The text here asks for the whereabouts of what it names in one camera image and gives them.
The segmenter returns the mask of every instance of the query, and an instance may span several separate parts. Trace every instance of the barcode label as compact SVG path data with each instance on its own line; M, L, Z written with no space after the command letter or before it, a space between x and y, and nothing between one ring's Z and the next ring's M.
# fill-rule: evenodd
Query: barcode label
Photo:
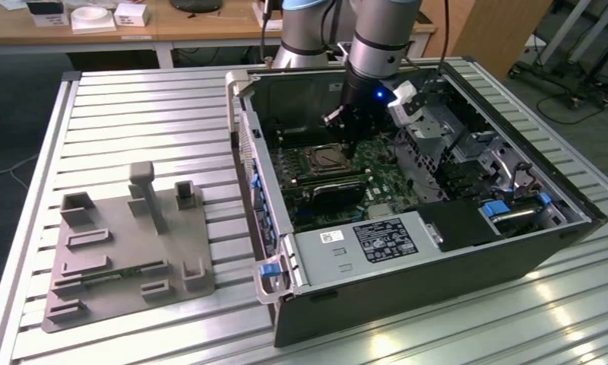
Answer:
M123 40L150 40L151 36L122 36Z
M320 234L320 239L323 240L323 243L342 241L342 240L344 240L343 231L334 230L331 232L324 232Z

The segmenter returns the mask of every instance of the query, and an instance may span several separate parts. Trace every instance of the vertical post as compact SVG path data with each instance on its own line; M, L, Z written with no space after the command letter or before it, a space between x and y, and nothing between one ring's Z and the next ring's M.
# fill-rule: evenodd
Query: vertical post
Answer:
M570 30L573 29L573 26L577 23L577 19L579 19L581 14L585 12L591 1L593 0L581 0L577 4L573 13L570 13L569 19L566 19L565 25L561 26L555 37L553 38L550 44L547 45L546 49L543 50L539 56L542 65L546 65L547 60L550 59L553 53L557 51L557 47L563 42L566 35L569 34Z
M608 9L605 11L605 14L602 14L598 23L590 30L589 35L586 36L585 40L582 40L581 45L575 49L575 52L573 52L573 55L570 56L570 59L569 59L570 62L574 63L574 62L579 61L581 57L585 55L586 50L589 49L590 45L595 41L595 38L598 38L598 35L603 31L607 24L608 24Z
M159 58L160 68L174 68L174 58L171 51L174 50L174 42L156 42L155 55Z
M151 218L154 219L155 230L159 234L167 232L167 221L164 220L163 211L160 210L159 200L155 196L155 190L151 183L155 180L155 169L151 161L135 162L131 164L130 173L131 183L140 188L144 200L150 206Z

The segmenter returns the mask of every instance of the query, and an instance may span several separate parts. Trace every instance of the white box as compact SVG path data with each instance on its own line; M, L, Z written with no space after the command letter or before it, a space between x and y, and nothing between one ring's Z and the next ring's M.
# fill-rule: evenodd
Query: white box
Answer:
M115 11L118 25L130 27L146 27L150 20L150 10L144 4L119 4Z
M33 23L37 27L70 25L67 7L56 2L28 2Z
M94 21L86 21L78 19L75 16L72 17L72 33L75 34L114 32L116 30L118 27L112 19L112 12L110 11L107 11L107 14L103 18Z
M546 42L543 42L543 40L533 34L517 61L523 61L527 65L533 65L541 55L541 52L543 52L546 45Z

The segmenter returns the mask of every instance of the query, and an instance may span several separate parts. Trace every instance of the motherboard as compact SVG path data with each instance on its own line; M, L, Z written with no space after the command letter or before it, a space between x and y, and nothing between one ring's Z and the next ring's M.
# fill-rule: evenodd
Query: motherboard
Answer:
M396 214L419 204L388 144L386 135L362 142L351 160L340 144L272 151L296 232Z

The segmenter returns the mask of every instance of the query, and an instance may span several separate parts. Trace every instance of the blue latch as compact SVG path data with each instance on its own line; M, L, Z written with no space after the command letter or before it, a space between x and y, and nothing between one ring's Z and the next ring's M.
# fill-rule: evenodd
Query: blue latch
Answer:
M541 202L541 204L543 204L543 205L549 205L549 204L551 203L551 197L550 197L550 195L549 195L547 193L545 193L545 192L542 192L537 198L539 198L539 202Z
M510 212L511 209L502 200L495 200L494 202L485 203L483 211L487 217L493 217L494 215Z
M282 274L280 264L263 264L260 266L260 277L263 279L279 276L279 274Z
M259 188L259 182L260 182L260 175L259 175L259 173L255 173L255 175L252 175L251 187Z

